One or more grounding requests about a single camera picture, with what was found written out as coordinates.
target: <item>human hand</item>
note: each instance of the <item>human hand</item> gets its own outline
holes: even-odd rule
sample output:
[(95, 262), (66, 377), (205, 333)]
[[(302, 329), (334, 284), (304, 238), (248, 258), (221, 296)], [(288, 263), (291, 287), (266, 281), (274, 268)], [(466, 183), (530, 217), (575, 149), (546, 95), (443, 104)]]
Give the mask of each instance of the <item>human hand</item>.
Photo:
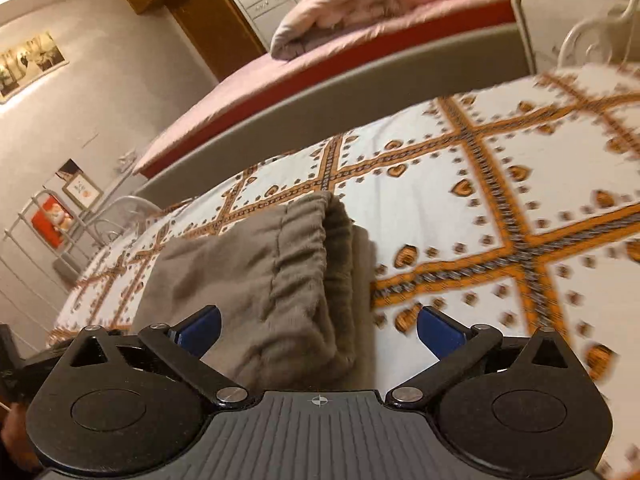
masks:
[(42, 466), (33, 452), (26, 428), (27, 407), (13, 403), (4, 418), (0, 437), (12, 462), (23, 471), (34, 472)]

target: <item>bed frame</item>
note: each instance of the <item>bed frame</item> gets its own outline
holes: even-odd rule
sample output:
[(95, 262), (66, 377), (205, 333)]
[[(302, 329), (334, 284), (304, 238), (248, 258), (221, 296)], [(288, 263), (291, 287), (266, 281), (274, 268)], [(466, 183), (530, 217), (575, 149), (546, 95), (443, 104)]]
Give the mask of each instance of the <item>bed frame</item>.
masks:
[(331, 78), (209, 140), (138, 192), (164, 208), (200, 195), (252, 164), (299, 150), (443, 94), (529, 75), (516, 24), (419, 45)]

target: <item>pink bed sheet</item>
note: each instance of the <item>pink bed sheet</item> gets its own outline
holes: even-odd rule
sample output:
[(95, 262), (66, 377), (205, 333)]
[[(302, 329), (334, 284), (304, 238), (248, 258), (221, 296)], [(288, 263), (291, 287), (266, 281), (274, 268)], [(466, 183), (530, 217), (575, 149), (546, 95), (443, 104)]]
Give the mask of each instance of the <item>pink bed sheet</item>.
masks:
[(500, 0), (440, 0), (417, 7), (399, 18), (385, 20), (351, 32), (291, 61), (276, 60), (269, 54), (265, 54), (227, 77), (157, 136), (137, 161), (134, 172), (144, 171), (175, 146), (252, 96), (344, 50), (454, 12), (474, 9), (498, 1)]

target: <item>bed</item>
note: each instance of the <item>bed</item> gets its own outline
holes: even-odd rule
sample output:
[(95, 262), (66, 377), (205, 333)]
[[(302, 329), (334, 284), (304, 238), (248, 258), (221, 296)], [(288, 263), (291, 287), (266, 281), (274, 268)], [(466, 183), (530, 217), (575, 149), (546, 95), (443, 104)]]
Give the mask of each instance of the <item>bed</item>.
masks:
[[(269, 54), (265, 54), (226, 78), (169, 126), (146, 148), (134, 171), (151, 178), (236, 124), (305, 89), (367, 63), (442, 38), (506, 24), (513, 25), (512, 33), (517, 35), (510, 0), (441, 0), (420, 6), (399, 18), (386, 20), (337, 38), (289, 62), (275, 60)], [(460, 41), (469, 41), (470, 53), (476, 47), (473, 38), (460, 37)], [(500, 40), (502, 37), (498, 34), (496, 42)], [(490, 55), (484, 62), (498, 64), (500, 58)], [(520, 72), (512, 78), (525, 74), (526, 72)], [(392, 77), (391, 70), (386, 76)], [(468, 81), (473, 78), (473, 73), (468, 74), (466, 78), (456, 76), (459, 90), (471, 88), (467, 86)], [(402, 82), (403, 80), (398, 80), (395, 85), (399, 86)], [(403, 106), (420, 102), (427, 97), (429, 96), (424, 93), (417, 95), (412, 102), (405, 102)], [(362, 117), (364, 120), (351, 126), (385, 115), (384, 112), (376, 114), (376, 107), (368, 108), (367, 111), (368, 114)], [(324, 136), (334, 134), (342, 128), (344, 124), (337, 124), (337, 128), (325, 130)]]
[(394, 325), (415, 302), (505, 335), (553, 326), (614, 417), (599, 471), (627, 474), (640, 436), (639, 110), (640, 68), (589, 64), (439, 97), (271, 157), (100, 250), (51, 341), (88, 324), (126, 330), (172, 237), (222, 234), (326, 189), (376, 245), (368, 387), (384, 393), (434, 362), (415, 329)]

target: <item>red mattress side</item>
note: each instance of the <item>red mattress side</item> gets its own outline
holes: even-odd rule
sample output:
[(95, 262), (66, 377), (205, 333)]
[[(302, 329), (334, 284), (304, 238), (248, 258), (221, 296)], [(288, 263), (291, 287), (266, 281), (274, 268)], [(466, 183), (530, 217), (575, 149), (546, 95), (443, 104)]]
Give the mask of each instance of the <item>red mattress side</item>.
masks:
[(367, 43), (355, 45), (307, 68), (304, 72), (295, 74), (264, 89), (263, 92), (240, 103), (224, 115), (211, 121), (196, 134), (185, 139), (184, 142), (175, 146), (161, 158), (152, 162), (140, 173), (147, 178), (152, 178), (165, 168), (168, 168), (176, 160), (191, 153), (209, 139), (228, 130), (235, 124), (313, 85), (368, 62), (413, 46), (428, 43), (429, 41), (440, 40), (478, 28), (494, 27), (513, 22), (515, 22), (515, 16), (510, 1), (501, 0), (482, 7), (460, 10), (442, 18), (430, 20), (415, 27), (398, 30), (392, 34), (379, 36)]

